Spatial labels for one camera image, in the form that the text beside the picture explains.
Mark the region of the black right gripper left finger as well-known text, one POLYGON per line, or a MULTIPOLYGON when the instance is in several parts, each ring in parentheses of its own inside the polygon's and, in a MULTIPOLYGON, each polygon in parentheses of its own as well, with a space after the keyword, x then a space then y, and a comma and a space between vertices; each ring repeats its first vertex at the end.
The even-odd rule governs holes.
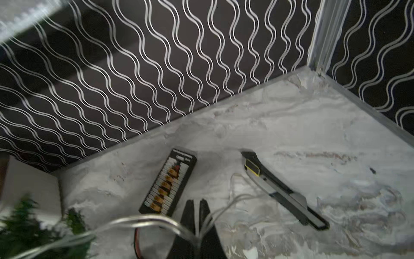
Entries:
POLYGON ((194 259, 194 246, 191 242, 196 233, 193 200, 186 202, 180 224, 184 231, 175 237, 167 259, 194 259))

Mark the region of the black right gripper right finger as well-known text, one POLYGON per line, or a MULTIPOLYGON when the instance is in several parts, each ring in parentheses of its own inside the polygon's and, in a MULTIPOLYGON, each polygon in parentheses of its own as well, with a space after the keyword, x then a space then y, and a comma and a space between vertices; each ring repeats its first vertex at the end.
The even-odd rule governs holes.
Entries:
MULTIPOLYGON (((199 204, 199 232, 201 232, 202 224, 210 214, 208 202, 202 199, 199 204)), ((217 234, 215 226, 213 226, 204 236, 200 248, 201 259, 226 259, 220 238, 217 234)))

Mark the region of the clear string lights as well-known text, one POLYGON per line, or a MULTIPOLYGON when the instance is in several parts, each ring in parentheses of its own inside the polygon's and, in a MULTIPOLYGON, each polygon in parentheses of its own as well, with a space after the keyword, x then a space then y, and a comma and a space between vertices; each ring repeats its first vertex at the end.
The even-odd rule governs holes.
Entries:
MULTIPOLYGON (((213 226, 215 226, 216 221, 224 213, 242 201, 259 199, 264 196, 265 194, 263 192, 258 195, 243 193, 235 196, 232 200, 230 200, 227 206, 210 212, 205 222, 202 224, 201 232, 195 233, 193 240, 191 241, 194 246, 194 259, 201 258, 200 248, 205 234, 213 226)), ((90 259, 91 255, 89 254, 89 249, 92 241, 97 237, 98 234, 114 228, 126 228, 134 230, 134 251, 136 257, 140 259, 142 258, 142 253, 139 245, 139 231, 143 228, 149 227, 161 227, 175 234, 175 236, 181 234, 181 232, 184 231, 180 222, 177 222, 176 220, 164 215, 134 215, 113 220, 94 230, 88 229, 88 231, 82 234, 70 235, 53 243, 27 250, 12 257, 11 259, 90 259)))

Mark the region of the small green christmas tree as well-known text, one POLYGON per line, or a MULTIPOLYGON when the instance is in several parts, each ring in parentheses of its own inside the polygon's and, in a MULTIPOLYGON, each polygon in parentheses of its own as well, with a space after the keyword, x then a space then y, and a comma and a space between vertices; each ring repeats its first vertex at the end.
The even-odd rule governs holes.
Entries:
POLYGON ((56 227, 43 226, 35 217, 37 208, 38 203, 26 194, 9 216, 1 217, 2 259, 10 259, 27 250, 88 231, 84 217, 74 208, 66 212, 56 227))

